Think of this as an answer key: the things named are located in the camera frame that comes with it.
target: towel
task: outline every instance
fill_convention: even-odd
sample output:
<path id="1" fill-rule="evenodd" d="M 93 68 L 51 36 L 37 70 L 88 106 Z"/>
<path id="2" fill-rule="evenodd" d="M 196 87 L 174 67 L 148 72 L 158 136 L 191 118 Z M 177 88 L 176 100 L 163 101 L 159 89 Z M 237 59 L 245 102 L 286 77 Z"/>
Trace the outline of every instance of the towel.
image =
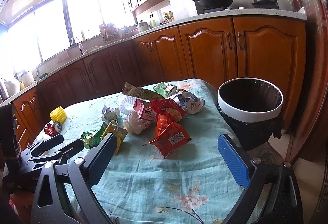
<path id="1" fill-rule="evenodd" d="M 57 64 L 64 61 L 65 59 L 68 59 L 69 58 L 68 50 L 65 49 L 65 50 L 59 52 L 58 54 L 55 54 L 55 58 L 56 58 Z"/>

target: barcode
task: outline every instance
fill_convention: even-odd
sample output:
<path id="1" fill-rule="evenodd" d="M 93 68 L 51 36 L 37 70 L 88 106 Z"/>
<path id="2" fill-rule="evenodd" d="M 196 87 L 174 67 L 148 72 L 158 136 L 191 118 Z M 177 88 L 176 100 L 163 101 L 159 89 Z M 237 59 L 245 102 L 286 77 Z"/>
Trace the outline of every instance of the barcode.
<path id="1" fill-rule="evenodd" d="M 175 136 L 172 136 L 171 138 L 169 138 L 169 141 L 172 145 L 174 145 L 175 143 L 181 141 L 182 139 L 184 139 L 183 133 L 179 132 Z"/>

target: floor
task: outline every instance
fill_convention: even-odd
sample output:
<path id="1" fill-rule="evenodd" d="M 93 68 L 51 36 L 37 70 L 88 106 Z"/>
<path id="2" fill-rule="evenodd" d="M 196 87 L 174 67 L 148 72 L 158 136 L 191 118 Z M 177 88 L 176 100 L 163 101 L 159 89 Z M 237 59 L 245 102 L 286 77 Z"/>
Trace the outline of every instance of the floor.
<path id="1" fill-rule="evenodd" d="M 280 139 L 269 139 L 270 145 L 283 157 L 286 157 L 289 135 L 283 134 Z M 300 189 L 304 224 L 308 224 L 318 203 L 323 184 L 326 163 L 326 147 L 318 149 L 318 157 L 315 162 L 309 162 L 299 158 L 293 165 L 297 184 Z"/>

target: white paper cup liner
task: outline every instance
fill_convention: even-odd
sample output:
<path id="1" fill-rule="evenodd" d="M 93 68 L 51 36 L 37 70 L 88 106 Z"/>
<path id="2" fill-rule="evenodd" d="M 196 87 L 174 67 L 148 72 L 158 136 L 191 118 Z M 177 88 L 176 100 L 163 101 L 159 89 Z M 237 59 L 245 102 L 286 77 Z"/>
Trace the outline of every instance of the white paper cup liner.
<path id="1" fill-rule="evenodd" d="M 136 101 L 135 97 L 124 95 L 120 98 L 118 101 L 118 107 L 124 115 L 129 115 L 131 111 L 133 110 L 133 105 Z"/>

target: light blue tablecloth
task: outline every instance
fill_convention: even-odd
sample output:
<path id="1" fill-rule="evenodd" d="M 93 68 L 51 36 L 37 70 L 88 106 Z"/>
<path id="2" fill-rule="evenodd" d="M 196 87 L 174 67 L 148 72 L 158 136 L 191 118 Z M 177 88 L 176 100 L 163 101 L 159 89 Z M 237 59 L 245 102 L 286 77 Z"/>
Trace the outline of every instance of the light blue tablecloth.
<path id="1" fill-rule="evenodd" d="M 99 184 L 92 188 L 114 222 L 119 217 L 117 223 L 121 224 L 200 223 L 188 214 L 195 215 L 194 210 L 204 223 L 218 223 L 217 219 L 227 216 L 243 191 L 217 148 L 218 137 L 223 133 L 239 142 L 216 108 L 216 90 L 197 79 L 172 84 L 205 100 L 201 112 L 186 115 L 179 122 L 192 140 L 164 159 L 149 144 L 154 138 L 155 123 L 140 135 L 127 135 L 119 154 L 113 156 Z M 78 139 L 82 131 L 98 129 L 103 105 L 116 108 L 121 96 L 109 95 L 66 108 L 68 118 L 61 133 L 65 140 L 56 149 Z M 76 206 L 72 190 L 67 189 Z M 255 210 L 254 217 L 258 213 L 259 209 Z"/>

